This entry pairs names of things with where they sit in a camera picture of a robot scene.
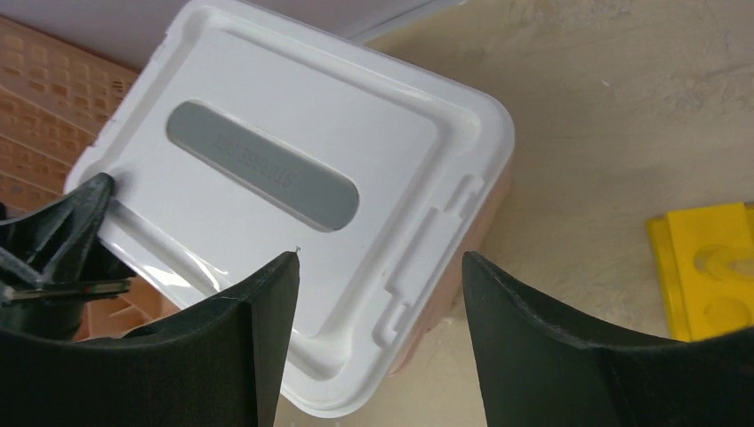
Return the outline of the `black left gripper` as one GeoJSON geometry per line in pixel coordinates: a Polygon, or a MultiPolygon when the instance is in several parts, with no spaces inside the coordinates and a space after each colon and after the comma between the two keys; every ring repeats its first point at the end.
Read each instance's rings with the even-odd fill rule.
{"type": "Polygon", "coordinates": [[[43,208],[1,221],[3,330],[69,341],[88,302],[130,289],[135,273],[98,238],[115,191],[116,181],[98,173],[43,208]]]}

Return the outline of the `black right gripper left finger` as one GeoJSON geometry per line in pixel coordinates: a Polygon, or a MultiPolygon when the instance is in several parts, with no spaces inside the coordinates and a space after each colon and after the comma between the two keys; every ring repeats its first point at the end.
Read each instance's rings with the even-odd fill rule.
{"type": "Polygon", "coordinates": [[[270,426],[300,284],[284,252],[120,338],[1,333],[4,426],[270,426]]]}

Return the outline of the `white plastic lid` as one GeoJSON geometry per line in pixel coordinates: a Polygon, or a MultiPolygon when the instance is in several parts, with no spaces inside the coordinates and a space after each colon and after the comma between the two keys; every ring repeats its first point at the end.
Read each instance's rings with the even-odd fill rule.
{"type": "Polygon", "coordinates": [[[339,418],[409,358],[509,190],[492,96],[242,1],[191,1],[77,160],[105,247],[179,308],[300,259],[283,395],[339,418]]]}

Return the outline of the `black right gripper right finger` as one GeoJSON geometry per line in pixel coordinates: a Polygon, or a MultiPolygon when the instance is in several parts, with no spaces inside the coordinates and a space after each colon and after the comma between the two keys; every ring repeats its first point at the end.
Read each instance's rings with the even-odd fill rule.
{"type": "Polygon", "coordinates": [[[579,311],[481,254],[462,287],[491,426],[750,426],[753,331],[700,342],[579,311]]]}

